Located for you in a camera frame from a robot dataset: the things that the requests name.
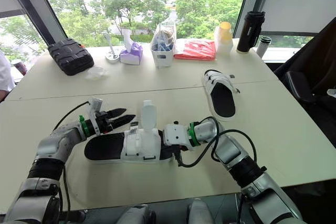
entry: yellow cup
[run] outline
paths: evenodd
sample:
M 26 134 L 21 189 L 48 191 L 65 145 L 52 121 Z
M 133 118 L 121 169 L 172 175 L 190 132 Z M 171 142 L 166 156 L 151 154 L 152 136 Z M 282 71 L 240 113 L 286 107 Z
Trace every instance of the yellow cup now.
M 219 25 L 219 39 L 221 42 L 232 39 L 231 24 L 229 22 L 221 22 Z

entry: purple tissue box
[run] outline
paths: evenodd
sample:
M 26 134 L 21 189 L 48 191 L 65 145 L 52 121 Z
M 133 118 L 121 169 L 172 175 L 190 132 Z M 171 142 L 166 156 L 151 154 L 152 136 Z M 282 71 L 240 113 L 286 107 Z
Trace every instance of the purple tissue box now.
M 125 64 L 140 65 L 142 51 L 142 46 L 134 42 L 130 52 L 126 49 L 120 52 L 120 62 Z

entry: black zippered case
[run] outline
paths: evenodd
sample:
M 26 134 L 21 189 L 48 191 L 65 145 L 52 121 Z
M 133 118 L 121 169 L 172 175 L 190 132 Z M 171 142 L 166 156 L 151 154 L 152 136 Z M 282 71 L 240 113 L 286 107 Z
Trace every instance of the black zippered case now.
M 73 39 L 65 39 L 51 44 L 48 50 L 59 68 L 69 76 L 91 68 L 95 64 L 85 47 Z

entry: white sleeve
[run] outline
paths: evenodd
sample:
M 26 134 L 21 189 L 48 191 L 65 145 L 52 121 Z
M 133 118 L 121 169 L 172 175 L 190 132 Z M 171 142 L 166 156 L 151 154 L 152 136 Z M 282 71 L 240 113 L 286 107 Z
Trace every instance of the white sleeve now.
M 0 90 L 8 90 L 12 82 L 11 65 L 9 64 L 4 53 L 0 50 Z

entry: red bag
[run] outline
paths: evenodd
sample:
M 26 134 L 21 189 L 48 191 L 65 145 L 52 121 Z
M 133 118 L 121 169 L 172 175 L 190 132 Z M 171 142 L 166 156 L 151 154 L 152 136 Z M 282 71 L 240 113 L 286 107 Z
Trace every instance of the red bag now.
M 174 57 L 183 60 L 214 60 L 215 42 L 209 39 L 177 39 Z

